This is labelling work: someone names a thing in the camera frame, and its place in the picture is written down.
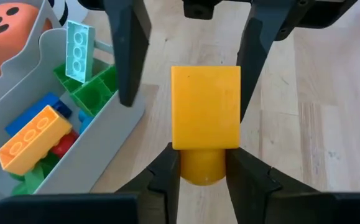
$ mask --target red lego brick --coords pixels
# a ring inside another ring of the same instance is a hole
[[[69,134],[64,135],[58,145],[51,148],[50,151],[61,159],[65,155],[65,153],[67,153],[67,151],[71,148],[73,143],[75,143],[78,137],[79,135],[74,130],[72,130]]]

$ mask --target toy block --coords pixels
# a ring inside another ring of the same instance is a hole
[[[225,149],[239,147],[241,68],[173,66],[173,149],[181,176],[210,185],[225,176]]]
[[[27,195],[28,193],[28,188],[26,187],[25,182],[21,182],[19,183],[17,186],[15,186],[11,192],[11,196],[16,196],[16,195]]]
[[[42,99],[24,111],[13,122],[11,122],[5,128],[6,132],[13,137],[18,133],[32,118],[34,118],[42,109],[47,105],[50,105],[53,109],[60,112],[65,118],[69,118],[72,114],[72,110],[65,105],[59,97],[53,93],[47,93]]]
[[[234,149],[240,140],[241,68],[173,66],[173,148]]]
[[[82,83],[66,76],[65,69],[66,69],[66,64],[64,63],[54,69],[54,74],[58,78],[60,83],[63,85],[63,87],[65,87],[65,89],[69,93],[73,93],[75,90],[81,87]]]
[[[79,129],[79,134],[82,134],[83,131],[88,127],[88,125],[93,121],[92,116],[88,116],[84,111],[79,111],[79,121],[81,122],[81,126]]]
[[[0,67],[24,48],[38,14],[39,9],[30,4],[0,4]],[[43,31],[51,28],[51,22],[47,20]]]
[[[92,76],[95,29],[73,21],[68,21],[67,27],[66,74],[79,82],[88,82]]]
[[[25,174],[25,184],[28,194],[32,194],[44,181],[46,175],[44,174],[43,167],[40,163],[36,164],[35,168]]]
[[[108,67],[71,95],[87,115],[96,116],[117,90],[116,69]]]
[[[14,179],[14,180],[18,180],[18,181],[24,181],[25,177],[23,175],[17,175],[17,174],[11,174],[10,176]]]
[[[24,175],[71,130],[72,125],[47,105],[0,148],[2,169]]]
[[[45,176],[47,176],[50,173],[50,171],[55,167],[55,165],[57,165],[57,163],[59,161],[60,161],[60,158],[52,152],[48,152],[47,156],[39,161],[39,163],[42,165],[42,167],[46,168],[46,169],[44,169]]]
[[[54,146],[50,152],[54,153],[59,158],[62,158],[78,139],[78,136],[79,135],[76,132],[71,131],[69,134],[62,137],[58,145]]]

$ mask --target gray plastic bin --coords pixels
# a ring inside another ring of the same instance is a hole
[[[40,63],[0,99],[0,147],[10,138],[4,128],[50,91],[62,96],[61,100],[73,110],[70,122],[73,128],[78,130],[79,108],[53,74],[53,69],[65,62],[65,44],[65,29],[48,30],[42,34]],[[101,70],[107,66],[109,65],[97,60],[93,68]],[[35,193],[89,192],[130,135],[144,110],[144,99],[140,94],[137,95],[133,107],[127,108],[119,103],[116,92]],[[0,168],[0,199],[10,196],[16,184],[17,182]]]

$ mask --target orange lego brick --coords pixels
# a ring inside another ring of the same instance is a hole
[[[239,147],[241,68],[173,66],[173,148]]]
[[[72,125],[64,117],[46,106],[0,148],[3,170],[24,175],[71,130]]]

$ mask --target blue lego brick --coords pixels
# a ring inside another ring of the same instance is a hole
[[[34,118],[42,109],[47,105],[50,105],[56,111],[58,111],[62,116],[69,118],[72,114],[72,110],[62,103],[60,99],[55,96],[53,93],[47,93],[42,99],[36,102],[33,106],[25,110],[20,116],[18,116],[14,121],[12,121],[5,128],[8,135],[13,137],[19,130],[21,130],[32,118]]]
[[[81,122],[79,134],[82,134],[83,131],[87,128],[87,126],[93,121],[92,116],[88,116],[84,111],[79,111],[79,121]]]
[[[94,27],[67,23],[66,76],[85,83],[91,79],[95,41]]]

